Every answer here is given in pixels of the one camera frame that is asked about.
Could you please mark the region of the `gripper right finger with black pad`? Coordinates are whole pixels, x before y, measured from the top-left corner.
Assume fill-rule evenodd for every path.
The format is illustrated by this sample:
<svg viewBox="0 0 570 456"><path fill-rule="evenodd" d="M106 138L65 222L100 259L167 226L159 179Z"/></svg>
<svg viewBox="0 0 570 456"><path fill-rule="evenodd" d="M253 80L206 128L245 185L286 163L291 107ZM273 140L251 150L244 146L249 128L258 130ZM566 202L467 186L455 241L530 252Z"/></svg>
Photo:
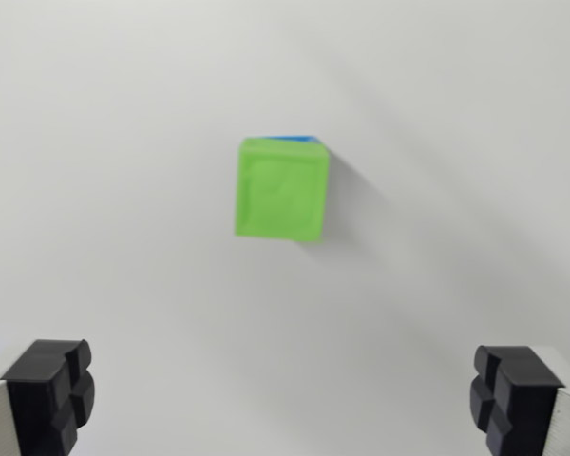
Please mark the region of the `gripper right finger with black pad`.
<svg viewBox="0 0 570 456"><path fill-rule="evenodd" d="M547 346L474 354L470 412L492 455L570 455L570 364Z"/></svg>

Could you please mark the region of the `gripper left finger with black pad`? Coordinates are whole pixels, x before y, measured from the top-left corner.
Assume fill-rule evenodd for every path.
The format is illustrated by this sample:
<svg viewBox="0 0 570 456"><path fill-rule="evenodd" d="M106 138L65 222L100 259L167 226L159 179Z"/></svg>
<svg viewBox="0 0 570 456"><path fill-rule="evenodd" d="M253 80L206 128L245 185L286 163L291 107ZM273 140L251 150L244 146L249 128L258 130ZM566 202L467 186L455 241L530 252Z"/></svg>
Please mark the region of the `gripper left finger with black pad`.
<svg viewBox="0 0 570 456"><path fill-rule="evenodd" d="M91 360L84 339L0 350L0 455L71 453L94 406Z"/></svg>

